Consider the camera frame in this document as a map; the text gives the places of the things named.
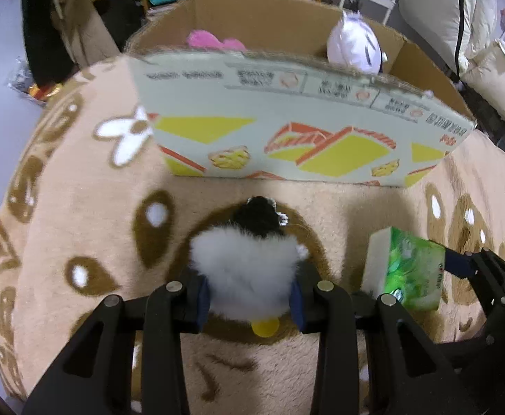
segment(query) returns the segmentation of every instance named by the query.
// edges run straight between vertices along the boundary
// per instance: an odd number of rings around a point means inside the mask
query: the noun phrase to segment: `white bedding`
[[[505,41],[505,0],[398,0],[398,7],[448,67],[505,119],[505,49],[497,44]]]

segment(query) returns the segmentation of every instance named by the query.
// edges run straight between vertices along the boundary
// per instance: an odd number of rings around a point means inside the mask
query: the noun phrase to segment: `white fluffy fur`
[[[191,266],[208,280],[210,310],[231,320],[265,320],[289,310],[299,260],[292,236],[259,238],[225,226],[191,240]]]

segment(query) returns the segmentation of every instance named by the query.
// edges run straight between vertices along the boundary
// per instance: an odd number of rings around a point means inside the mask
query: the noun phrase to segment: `beige rug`
[[[189,238],[253,195],[275,198],[289,216],[286,230],[322,275],[350,291],[359,288],[370,233],[388,225],[459,252],[486,246],[505,259],[505,154],[478,131],[406,190],[175,177],[138,110],[125,60],[98,63],[48,105],[0,209],[0,374],[8,392],[26,398],[105,295],[136,298],[175,277]],[[468,337],[484,323],[469,284],[450,275],[439,311],[417,318],[437,341]],[[309,413],[317,343],[289,318],[267,340],[249,326],[210,320],[202,335],[182,337],[191,412]],[[361,337],[359,350],[362,403]],[[135,400],[140,352],[138,340]]]

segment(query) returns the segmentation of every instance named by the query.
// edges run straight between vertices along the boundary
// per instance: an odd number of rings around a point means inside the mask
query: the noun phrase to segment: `cardboard box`
[[[340,14],[309,0],[182,0],[137,33],[130,67],[172,172],[409,186],[457,147],[473,117],[444,74],[394,30],[369,21],[390,76],[314,59],[325,55]],[[184,45],[193,29],[286,55],[141,56]]]

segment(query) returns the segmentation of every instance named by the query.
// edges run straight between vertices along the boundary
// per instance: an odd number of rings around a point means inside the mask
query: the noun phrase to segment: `black plush head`
[[[263,196],[250,198],[235,211],[231,221],[258,237],[264,238],[269,234],[283,235],[273,200]]]

